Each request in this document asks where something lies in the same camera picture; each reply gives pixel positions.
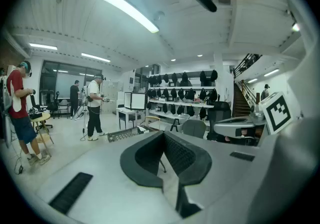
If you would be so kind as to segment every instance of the floor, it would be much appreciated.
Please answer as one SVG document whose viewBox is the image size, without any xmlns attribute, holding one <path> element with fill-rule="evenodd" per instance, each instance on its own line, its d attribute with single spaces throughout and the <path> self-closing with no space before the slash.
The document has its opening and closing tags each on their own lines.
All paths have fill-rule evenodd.
<svg viewBox="0 0 320 224">
<path fill-rule="evenodd" d="M 117 131 L 116 116 L 114 114 L 101 114 L 101 128 L 106 133 L 112 133 Z M 29 166 L 28 160 L 25 154 L 21 153 L 21 148 L 14 134 L 12 135 L 11 147 L 8 149 L 4 142 L 0 143 L 0 154 L 6 164 L 12 178 L 16 183 L 20 183 L 26 186 L 29 190 L 36 192 L 38 188 L 55 172 L 68 163 L 80 157 L 85 152 L 99 147 L 102 144 L 108 144 L 107 136 L 99 137 L 97 141 L 80 141 L 83 137 L 83 127 L 85 125 L 85 131 L 87 131 L 86 124 L 88 123 L 88 116 L 84 122 L 84 118 L 75 121 L 67 119 L 66 116 L 58 118 L 50 118 L 46 122 L 47 124 L 53 125 L 53 128 L 49 129 L 50 135 L 54 144 L 51 141 L 46 142 L 46 145 L 52 155 L 52 158 L 44 165 L 39 165 L 36 162 L 32 167 Z M 125 128 L 124 122 L 121 123 L 121 128 Z M 46 154 L 45 146 L 40 143 L 40 150 L 43 154 Z M 33 153 L 30 145 L 28 145 L 30 153 Z M 21 162 L 17 161 L 18 156 L 21 153 Z M 169 164 L 165 155 L 161 158 L 164 166 L 166 167 L 166 173 L 161 165 L 159 165 L 158 176 L 163 179 L 163 190 L 164 196 L 167 198 L 169 203 L 175 207 L 177 192 L 178 192 L 178 177 Z M 22 163 L 23 172 L 22 174 L 15 174 L 14 168 L 18 172 L 19 167 Z"/>
</svg>

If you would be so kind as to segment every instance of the black slot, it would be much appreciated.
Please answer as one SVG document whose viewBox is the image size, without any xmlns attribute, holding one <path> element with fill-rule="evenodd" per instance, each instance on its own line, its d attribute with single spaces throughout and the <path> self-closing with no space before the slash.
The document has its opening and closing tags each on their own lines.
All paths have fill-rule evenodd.
<svg viewBox="0 0 320 224">
<path fill-rule="evenodd" d="M 250 161 L 250 162 L 252 162 L 255 159 L 254 155 L 241 153 L 241 152 L 235 152 L 235 151 L 232 152 L 230 154 L 230 156 L 232 156 L 234 158 L 239 158 L 239 159 L 242 159 L 242 160 Z"/>
<path fill-rule="evenodd" d="M 79 172 L 49 203 L 49 205 L 61 212 L 67 214 L 72 205 L 84 191 L 90 180 L 91 174 Z"/>
</svg>

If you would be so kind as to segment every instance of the box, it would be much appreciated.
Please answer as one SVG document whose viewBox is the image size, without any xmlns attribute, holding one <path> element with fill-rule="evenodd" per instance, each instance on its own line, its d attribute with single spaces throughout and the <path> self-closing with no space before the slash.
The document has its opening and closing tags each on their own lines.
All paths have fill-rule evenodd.
<svg viewBox="0 0 320 224">
<path fill-rule="evenodd" d="M 125 92 L 124 107 L 129 110 L 145 110 L 147 102 L 146 93 Z"/>
<path fill-rule="evenodd" d="M 275 92 L 259 103 L 268 124 L 270 134 L 276 134 L 292 120 L 292 114 L 283 92 Z"/>
</svg>

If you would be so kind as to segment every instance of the table leg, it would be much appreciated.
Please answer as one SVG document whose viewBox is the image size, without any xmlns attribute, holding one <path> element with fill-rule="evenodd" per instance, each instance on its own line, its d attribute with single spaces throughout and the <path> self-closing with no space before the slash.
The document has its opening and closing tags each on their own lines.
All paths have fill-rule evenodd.
<svg viewBox="0 0 320 224">
<path fill-rule="evenodd" d="M 43 142 L 43 144 L 44 144 L 44 146 L 45 146 L 46 152 L 47 152 L 48 155 L 51 157 L 51 154 L 50 154 L 50 152 L 49 152 L 49 150 L 48 150 L 48 147 L 47 147 L 47 145 L 46 145 L 46 143 L 45 143 L 45 140 L 44 140 L 44 138 L 42 137 L 42 134 L 41 134 L 41 132 L 40 132 L 40 128 L 39 128 L 38 122 L 36 122 L 36 126 L 37 126 L 37 128 L 38 128 L 38 131 L 39 131 L 41 140 L 42 140 L 42 142 Z"/>
<path fill-rule="evenodd" d="M 125 113 L 125 123 L 129 127 L 129 114 Z"/>
<path fill-rule="evenodd" d="M 120 126 L 119 126 L 119 111 L 116 111 L 116 128 L 117 131 L 120 131 Z"/>
<path fill-rule="evenodd" d="M 48 130 L 47 126 L 46 126 L 45 121 L 42 121 L 42 125 L 43 125 L 44 129 L 46 130 L 46 133 L 49 135 L 50 140 L 52 141 L 52 144 L 54 144 L 54 141 L 53 141 L 52 138 L 51 138 L 51 135 L 50 135 L 50 133 L 49 133 L 49 130 Z"/>
</svg>

